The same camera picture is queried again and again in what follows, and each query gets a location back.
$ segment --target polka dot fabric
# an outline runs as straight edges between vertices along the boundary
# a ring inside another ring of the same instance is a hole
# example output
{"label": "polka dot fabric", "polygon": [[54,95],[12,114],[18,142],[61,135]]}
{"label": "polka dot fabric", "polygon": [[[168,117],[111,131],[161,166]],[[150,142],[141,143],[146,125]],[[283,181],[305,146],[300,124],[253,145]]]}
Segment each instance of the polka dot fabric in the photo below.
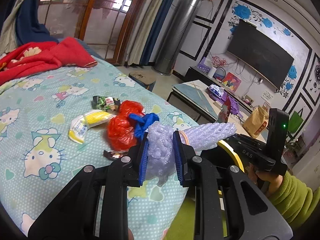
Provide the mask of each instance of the polka dot fabric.
{"label": "polka dot fabric", "polygon": [[[62,67],[12,82],[1,91],[0,119],[5,121],[0,120],[0,201],[25,234],[82,167],[111,163],[102,155],[110,150],[104,127],[88,130],[82,145],[68,138],[71,121],[92,109],[92,96],[140,102],[146,113],[156,112],[160,122],[173,129],[177,122],[186,128],[197,125],[113,65],[96,60],[92,69]],[[162,239],[185,197],[176,174],[162,187],[156,183],[153,179],[128,188],[128,222],[135,240]]]}

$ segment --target green fleece jacket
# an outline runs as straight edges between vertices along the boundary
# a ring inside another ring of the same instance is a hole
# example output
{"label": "green fleece jacket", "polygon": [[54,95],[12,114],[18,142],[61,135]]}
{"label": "green fleece jacket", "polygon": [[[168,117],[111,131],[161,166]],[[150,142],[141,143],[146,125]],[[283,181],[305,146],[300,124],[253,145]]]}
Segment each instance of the green fleece jacket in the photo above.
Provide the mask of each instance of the green fleece jacket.
{"label": "green fleece jacket", "polygon": [[283,177],[279,189],[269,200],[292,229],[300,227],[314,211],[320,199],[320,188],[313,194],[311,188],[289,172]]}

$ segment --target silver bolt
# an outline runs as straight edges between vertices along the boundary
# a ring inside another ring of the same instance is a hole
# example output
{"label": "silver bolt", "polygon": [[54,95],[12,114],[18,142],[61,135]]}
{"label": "silver bolt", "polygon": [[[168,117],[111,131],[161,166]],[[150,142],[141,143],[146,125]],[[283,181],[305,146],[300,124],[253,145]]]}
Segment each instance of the silver bolt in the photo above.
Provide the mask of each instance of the silver bolt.
{"label": "silver bolt", "polygon": [[123,156],[123,157],[121,158],[121,161],[122,161],[123,163],[128,163],[129,161],[131,161],[131,158],[130,158],[129,156]]}
{"label": "silver bolt", "polygon": [[192,157],[192,160],[195,162],[195,163],[200,163],[202,162],[202,158],[200,156],[193,156]]}
{"label": "silver bolt", "polygon": [[230,167],[230,170],[231,170],[232,172],[234,172],[234,173],[239,172],[239,168],[238,168],[237,166],[235,166],[235,165],[232,165],[232,166]]}
{"label": "silver bolt", "polygon": [[93,167],[91,165],[87,165],[84,167],[83,171],[84,172],[91,172],[91,171],[93,171]]}

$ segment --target flat screen tv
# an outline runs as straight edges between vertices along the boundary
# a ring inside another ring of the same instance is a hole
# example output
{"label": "flat screen tv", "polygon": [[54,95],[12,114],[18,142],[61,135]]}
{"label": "flat screen tv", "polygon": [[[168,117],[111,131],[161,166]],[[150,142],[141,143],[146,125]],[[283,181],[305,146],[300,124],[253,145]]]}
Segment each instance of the flat screen tv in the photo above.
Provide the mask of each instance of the flat screen tv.
{"label": "flat screen tv", "polygon": [[227,51],[254,68],[277,89],[293,63],[288,52],[243,20],[234,31]]}

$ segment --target stool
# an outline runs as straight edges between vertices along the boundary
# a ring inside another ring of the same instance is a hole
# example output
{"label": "stool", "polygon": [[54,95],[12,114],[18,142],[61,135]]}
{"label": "stool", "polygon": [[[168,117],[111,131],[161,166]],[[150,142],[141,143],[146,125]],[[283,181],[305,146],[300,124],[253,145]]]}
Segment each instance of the stool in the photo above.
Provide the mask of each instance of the stool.
{"label": "stool", "polygon": [[129,77],[150,92],[152,92],[156,84],[156,78],[152,74],[144,73],[143,71],[130,72]]}

